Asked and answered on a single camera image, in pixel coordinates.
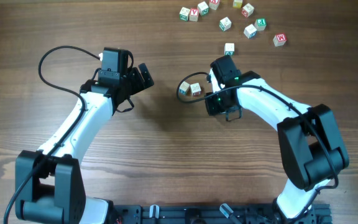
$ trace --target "table surface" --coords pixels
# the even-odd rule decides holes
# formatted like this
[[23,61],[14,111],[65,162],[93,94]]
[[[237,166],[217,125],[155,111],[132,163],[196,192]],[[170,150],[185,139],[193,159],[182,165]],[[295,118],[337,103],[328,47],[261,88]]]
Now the table surface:
[[[222,0],[198,22],[179,19],[181,7],[196,7],[195,0],[30,2],[0,0],[0,222],[14,192],[15,158],[50,138],[75,105],[74,96],[37,74],[41,56],[59,45],[95,54],[105,46],[128,49],[155,81],[132,97],[134,110],[115,114],[90,145],[81,165],[87,195],[140,205],[271,202],[287,179],[274,129],[250,111],[227,123],[208,116],[203,102],[175,98],[182,78],[208,72],[232,42],[243,72],[334,111],[351,164],[337,190],[322,192],[317,202],[331,204],[335,223],[358,223],[358,1],[249,0],[255,11],[246,19]],[[222,32],[226,16],[232,26]],[[247,39],[245,26],[260,17],[267,28]],[[274,47],[282,32],[287,43]],[[46,59],[43,73],[78,91],[99,66],[81,52],[60,50]],[[190,82],[209,89],[204,76]],[[13,213],[11,222],[18,222]]]

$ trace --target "white cube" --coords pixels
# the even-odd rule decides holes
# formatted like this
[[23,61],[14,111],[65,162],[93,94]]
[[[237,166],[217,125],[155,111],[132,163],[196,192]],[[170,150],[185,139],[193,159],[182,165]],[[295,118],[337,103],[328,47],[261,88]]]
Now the white cube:
[[246,29],[244,30],[244,34],[249,38],[253,37],[254,35],[256,35],[256,28],[254,27],[254,25],[249,25],[246,27]]
[[191,84],[190,88],[191,88],[191,95],[198,96],[201,94],[200,84],[198,83]]
[[190,84],[187,82],[183,82],[179,87],[179,92],[183,95],[186,95],[189,88],[190,88]]
[[198,9],[190,9],[190,21],[198,21]]
[[233,0],[233,7],[240,9],[242,6],[242,0]]
[[283,46],[285,42],[287,41],[287,37],[285,34],[276,34],[273,38],[274,46]]
[[179,13],[180,19],[187,21],[189,19],[190,9],[183,7]]
[[257,29],[257,31],[265,30],[266,25],[266,20],[264,18],[257,19],[255,21],[255,28]]
[[224,44],[224,54],[225,55],[234,55],[234,43],[225,43]]
[[253,12],[254,12],[254,7],[251,6],[251,4],[246,4],[243,8],[241,13],[245,16],[245,17],[249,17]]
[[230,29],[231,27],[230,19],[228,17],[221,19],[221,21],[219,22],[219,27],[221,28],[222,31],[226,31]]
[[209,11],[209,7],[205,2],[199,3],[197,6],[197,9],[198,9],[198,13],[202,16],[207,15],[207,13]]
[[209,0],[209,7],[213,10],[217,10],[221,0]]

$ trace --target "wood grain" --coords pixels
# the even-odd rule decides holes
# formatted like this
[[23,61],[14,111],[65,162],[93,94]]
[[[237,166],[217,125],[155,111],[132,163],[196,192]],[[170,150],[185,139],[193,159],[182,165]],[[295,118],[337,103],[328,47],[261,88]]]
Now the wood grain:
[[[179,20],[182,6],[198,1],[0,1],[0,222],[13,191],[14,161],[36,150],[66,118],[76,99],[44,85],[41,56],[59,45],[95,54],[129,49],[145,62],[155,86],[132,97],[135,109],[100,130],[82,163],[88,195],[116,204],[183,205],[271,202],[282,190],[277,134],[251,112],[231,123],[209,117],[204,103],[175,99],[178,82],[208,71],[236,44],[237,67],[253,70],[296,101],[324,103],[336,116],[351,158],[337,190],[323,192],[335,223],[358,223],[358,1],[248,1],[245,19],[222,0],[199,22]],[[219,29],[229,16],[232,27]],[[246,24],[268,26],[252,40]],[[288,42],[274,47],[274,34]],[[74,50],[53,53],[47,80],[78,90],[99,62]],[[193,79],[207,88],[204,77]],[[18,222],[11,215],[11,222]]]

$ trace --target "cube letter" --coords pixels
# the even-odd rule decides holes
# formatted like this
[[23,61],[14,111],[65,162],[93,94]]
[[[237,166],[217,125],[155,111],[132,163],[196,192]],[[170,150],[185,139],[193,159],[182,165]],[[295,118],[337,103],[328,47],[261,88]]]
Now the cube letter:
[[246,4],[243,8],[242,8],[242,14],[245,17],[249,17],[252,13],[254,12],[254,7],[251,6],[251,4]]
[[201,94],[201,87],[200,84],[194,83],[190,85],[191,88],[191,95],[192,96],[198,96]]
[[254,25],[249,25],[246,27],[246,29],[244,30],[244,34],[249,38],[253,37],[254,35],[256,35],[256,28],[254,27]]
[[190,9],[183,7],[179,13],[180,19],[187,21],[189,19]]
[[234,55],[234,44],[233,43],[225,43],[224,44],[224,54],[225,55]]
[[231,27],[230,19],[228,17],[222,19],[219,22],[219,27],[221,28],[222,31],[226,31],[226,30],[230,29],[230,27]]
[[198,9],[190,9],[190,21],[197,22],[198,20]]
[[277,34],[273,38],[273,43],[274,46],[276,47],[283,46],[286,41],[287,41],[287,37],[285,36],[285,34]]
[[202,16],[205,16],[208,13],[209,7],[205,2],[201,2],[198,4],[197,9]]
[[186,95],[189,88],[190,88],[190,84],[187,82],[183,82],[179,87],[179,92],[183,95]]
[[209,0],[209,7],[213,10],[217,10],[221,0]]
[[233,0],[233,7],[240,9],[242,6],[242,0]]
[[255,21],[255,28],[257,29],[257,31],[262,31],[265,30],[266,28],[266,20],[264,18],[261,19],[257,19]]

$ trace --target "wooden table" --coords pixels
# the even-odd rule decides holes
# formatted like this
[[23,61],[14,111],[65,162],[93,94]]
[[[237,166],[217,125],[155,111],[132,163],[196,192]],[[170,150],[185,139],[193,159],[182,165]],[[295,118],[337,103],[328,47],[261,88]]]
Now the wooden table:
[[[196,7],[195,0],[33,2],[0,0],[0,222],[14,192],[15,158],[50,138],[76,102],[37,74],[41,56],[59,45],[95,54],[105,46],[128,49],[155,80],[132,97],[135,109],[115,114],[89,147],[81,165],[87,195],[140,205],[271,202],[287,179],[273,128],[249,111],[227,123],[208,116],[202,102],[175,98],[182,78],[208,72],[233,42],[243,72],[253,70],[288,97],[334,111],[351,164],[338,189],[317,202],[331,204],[335,223],[358,223],[358,1],[249,0],[255,12],[246,19],[222,0],[198,22],[179,20],[181,7]],[[226,16],[232,27],[222,32]],[[247,39],[244,27],[260,17],[266,30]],[[288,42],[274,47],[281,32]],[[78,91],[99,65],[61,50],[46,59],[43,72]],[[208,89],[203,76],[191,82]],[[14,212],[10,221],[18,222]]]

